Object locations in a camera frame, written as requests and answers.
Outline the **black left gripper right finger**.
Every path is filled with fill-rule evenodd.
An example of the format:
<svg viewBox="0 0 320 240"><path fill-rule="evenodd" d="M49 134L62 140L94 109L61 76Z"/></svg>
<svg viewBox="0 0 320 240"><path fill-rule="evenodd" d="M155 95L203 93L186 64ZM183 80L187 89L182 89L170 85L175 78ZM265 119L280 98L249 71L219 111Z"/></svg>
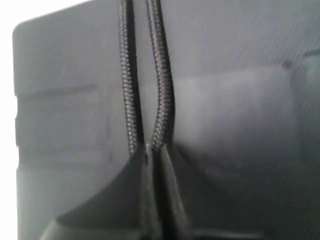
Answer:
<svg viewBox="0 0 320 240"><path fill-rule="evenodd" d="M320 188L313 172L212 179L165 145L159 162L173 240L317 240Z"/></svg>

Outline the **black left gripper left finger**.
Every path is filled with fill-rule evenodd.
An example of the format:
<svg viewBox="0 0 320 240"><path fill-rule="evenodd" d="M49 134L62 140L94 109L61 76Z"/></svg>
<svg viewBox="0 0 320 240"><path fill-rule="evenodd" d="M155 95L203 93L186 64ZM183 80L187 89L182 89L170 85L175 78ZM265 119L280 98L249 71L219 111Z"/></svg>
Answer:
<svg viewBox="0 0 320 240"><path fill-rule="evenodd" d="M145 148L101 191L53 219L42 240L148 240Z"/></svg>

